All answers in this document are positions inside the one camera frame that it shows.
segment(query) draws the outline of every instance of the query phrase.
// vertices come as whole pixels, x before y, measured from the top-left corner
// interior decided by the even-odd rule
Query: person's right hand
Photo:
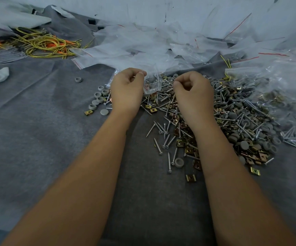
[[[195,133],[214,119],[214,90],[208,79],[196,71],[178,76],[173,84],[180,112]]]

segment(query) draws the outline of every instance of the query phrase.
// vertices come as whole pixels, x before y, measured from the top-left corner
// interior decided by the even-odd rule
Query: forearm
[[[195,132],[219,245],[296,245],[215,120]]]
[[[3,245],[95,245],[108,218],[130,122],[112,112]]]

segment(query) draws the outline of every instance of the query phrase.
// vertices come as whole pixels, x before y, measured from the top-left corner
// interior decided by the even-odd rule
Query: person's right arm
[[[175,80],[174,91],[181,114],[196,137],[218,245],[296,245],[295,235],[216,123],[209,80],[187,72]]]

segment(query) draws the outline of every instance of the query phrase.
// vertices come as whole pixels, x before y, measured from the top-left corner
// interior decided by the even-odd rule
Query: person's left hand
[[[141,69],[127,68],[118,73],[111,84],[113,112],[134,118],[139,110],[143,81],[147,73]]]

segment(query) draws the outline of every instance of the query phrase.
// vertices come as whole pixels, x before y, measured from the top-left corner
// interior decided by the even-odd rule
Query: person's left arm
[[[98,243],[113,200],[126,130],[139,110],[146,74],[128,68],[114,77],[113,111],[88,146],[24,215],[2,246]]]

